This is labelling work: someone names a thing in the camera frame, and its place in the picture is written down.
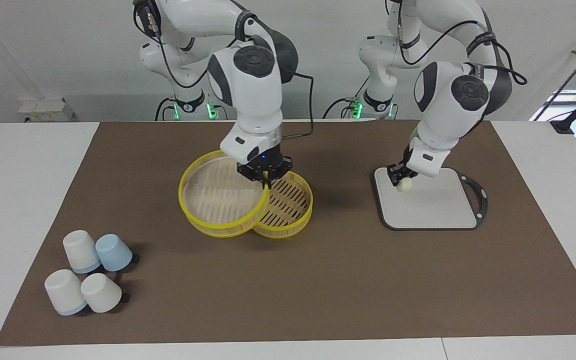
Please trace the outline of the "light blue plastic cup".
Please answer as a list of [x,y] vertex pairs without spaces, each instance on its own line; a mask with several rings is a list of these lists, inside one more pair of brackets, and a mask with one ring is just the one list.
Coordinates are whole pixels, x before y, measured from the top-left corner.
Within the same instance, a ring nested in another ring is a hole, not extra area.
[[133,260],[133,252],[116,234],[102,235],[94,246],[105,271],[121,271]]

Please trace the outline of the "yellow steamer lid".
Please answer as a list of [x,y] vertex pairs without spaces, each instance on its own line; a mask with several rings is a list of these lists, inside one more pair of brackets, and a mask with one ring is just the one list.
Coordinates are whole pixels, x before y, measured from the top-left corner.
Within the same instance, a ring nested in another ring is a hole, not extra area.
[[256,226],[270,200],[268,185],[238,173],[221,150],[206,153],[186,168],[177,191],[180,208],[199,232],[230,239]]

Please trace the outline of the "yellow steamer basket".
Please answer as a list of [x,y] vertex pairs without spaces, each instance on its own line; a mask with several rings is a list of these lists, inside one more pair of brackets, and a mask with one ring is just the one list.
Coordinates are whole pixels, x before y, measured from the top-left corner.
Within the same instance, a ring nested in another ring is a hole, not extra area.
[[314,194],[309,183],[289,171],[273,183],[266,213],[253,231],[266,239],[290,239],[308,225],[313,207]]

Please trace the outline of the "white cutting board grey rim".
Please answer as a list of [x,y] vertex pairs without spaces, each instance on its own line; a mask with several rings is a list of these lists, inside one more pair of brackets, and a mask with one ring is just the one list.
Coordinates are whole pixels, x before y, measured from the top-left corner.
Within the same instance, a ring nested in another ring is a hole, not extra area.
[[385,167],[370,178],[379,218],[391,231],[471,231],[486,219],[486,191],[453,168],[443,167],[436,177],[419,175],[407,191],[391,184]]

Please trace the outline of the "white plastic cup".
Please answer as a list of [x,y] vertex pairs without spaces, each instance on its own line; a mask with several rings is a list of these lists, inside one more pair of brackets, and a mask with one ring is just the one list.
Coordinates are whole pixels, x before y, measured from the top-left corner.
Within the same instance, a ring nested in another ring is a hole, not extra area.
[[87,305],[95,313],[109,312],[122,298],[121,287],[103,273],[87,276],[80,285],[80,291]]
[[88,305],[83,296],[82,281],[70,269],[58,269],[44,281],[44,288],[50,302],[61,316],[71,316]]
[[88,274],[102,265],[95,241],[86,230],[68,233],[62,239],[62,246],[70,268],[76,274]]

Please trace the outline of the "brown table mat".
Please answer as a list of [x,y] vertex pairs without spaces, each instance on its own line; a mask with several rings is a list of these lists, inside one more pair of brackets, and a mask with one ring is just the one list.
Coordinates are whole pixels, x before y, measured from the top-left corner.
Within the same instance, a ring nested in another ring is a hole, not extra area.
[[[576,269],[491,123],[446,164],[489,198],[471,231],[391,231],[370,175],[413,121],[319,123],[282,151],[314,193],[299,234],[208,237],[178,203],[183,171],[230,123],[102,123],[0,331],[0,346],[576,334]],[[60,316],[44,289],[71,231],[140,254],[130,300]]]

